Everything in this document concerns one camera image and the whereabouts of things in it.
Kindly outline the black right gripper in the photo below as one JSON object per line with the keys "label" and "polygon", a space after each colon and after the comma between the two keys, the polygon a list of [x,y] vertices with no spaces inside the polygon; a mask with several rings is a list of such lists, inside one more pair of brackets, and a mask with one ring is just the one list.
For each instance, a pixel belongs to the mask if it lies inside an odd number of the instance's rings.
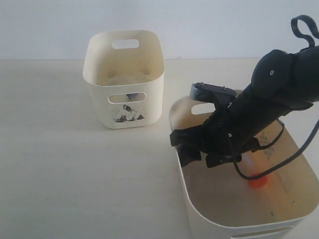
{"label": "black right gripper", "polygon": [[218,107],[200,128],[174,129],[170,144],[177,151],[181,167],[201,161],[200,152],[207,154],[207,168],[241,162],[241,154],[257,146],[260,109],[260,99],[234,99]]}

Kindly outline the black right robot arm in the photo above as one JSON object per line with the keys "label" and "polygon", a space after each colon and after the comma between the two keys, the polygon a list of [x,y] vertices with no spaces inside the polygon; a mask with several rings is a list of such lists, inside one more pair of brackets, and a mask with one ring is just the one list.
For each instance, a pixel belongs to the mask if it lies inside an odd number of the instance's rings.
{"label": "black right robot arm", "polygon": [[200,161],[202,153],[208,167],[240,161],[243,153],[261,149],[259,132],[279,117],[307,110],[318,101],[319,49],[295,54],[273,50],[257,63],[242,92],[199,82],[191,86],[189,97],[213,103],[215,111],[200,125],[170,134],[181,166]]}

